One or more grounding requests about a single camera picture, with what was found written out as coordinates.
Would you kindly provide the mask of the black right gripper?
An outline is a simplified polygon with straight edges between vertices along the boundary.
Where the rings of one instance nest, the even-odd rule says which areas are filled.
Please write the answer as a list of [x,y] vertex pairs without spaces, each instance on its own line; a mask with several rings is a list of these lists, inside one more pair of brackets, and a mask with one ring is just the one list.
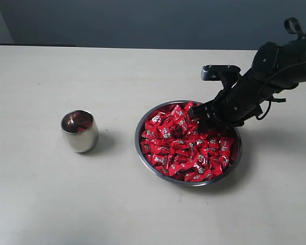
[[259,92],[259,88],[232,89],[210,102],[192,106],[189,118],[198,119],[199,133],[241,127],[246,120],[262,114]]

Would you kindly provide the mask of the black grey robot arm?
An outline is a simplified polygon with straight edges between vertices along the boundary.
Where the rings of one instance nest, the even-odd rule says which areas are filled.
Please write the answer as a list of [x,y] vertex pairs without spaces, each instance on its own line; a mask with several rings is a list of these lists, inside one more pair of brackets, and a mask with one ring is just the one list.
[[268,114],[261,103],[284,103],[274,95],[295,89],[306,82],[306,32],[295,17],[287,18],[284,27],[296,40],[283,46],[267,42],[255,54],[251,68],[243,75],[234,65],[202,67],[203,81],[221,81],[223,89],[216,97],[189,110],[190,118],[205,127],[241,127],[252,117],[262,120]]

